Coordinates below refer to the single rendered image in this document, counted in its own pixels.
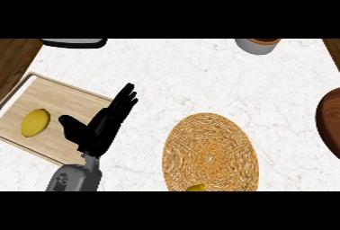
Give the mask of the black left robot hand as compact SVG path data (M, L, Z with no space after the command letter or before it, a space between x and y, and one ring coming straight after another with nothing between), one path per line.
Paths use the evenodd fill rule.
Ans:
M135 85L127 83L111 105L98 112L87 125L70 115L59 116L64 136L79 145L77 150L83 154L101 157L107 153L124 119L138 103L136 95Z

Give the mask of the round woven straw placemat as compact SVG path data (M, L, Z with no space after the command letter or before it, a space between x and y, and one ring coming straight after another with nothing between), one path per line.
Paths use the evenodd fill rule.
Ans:
M256 151L228 118L197 113L179 121L164 142L163 172L170 191L197 185L216 191L257 190Z

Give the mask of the dark brown wooden bowl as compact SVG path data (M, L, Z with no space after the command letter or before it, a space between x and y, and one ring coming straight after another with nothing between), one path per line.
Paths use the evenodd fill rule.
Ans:
M321 98L315 119L324 144L340 159L340 87Z

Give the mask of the yellow lemon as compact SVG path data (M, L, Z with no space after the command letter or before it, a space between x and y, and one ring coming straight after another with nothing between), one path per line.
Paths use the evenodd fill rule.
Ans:
M45 109L31 111L21 122L21 134L25 137L39 135L45 131L49 121L50 114Z

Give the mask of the grey pot with brown rim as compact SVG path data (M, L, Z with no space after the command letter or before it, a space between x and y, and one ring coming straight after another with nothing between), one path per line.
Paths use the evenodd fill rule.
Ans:
M280 39L237 39L238 47L250 54L266 55L277 47Z

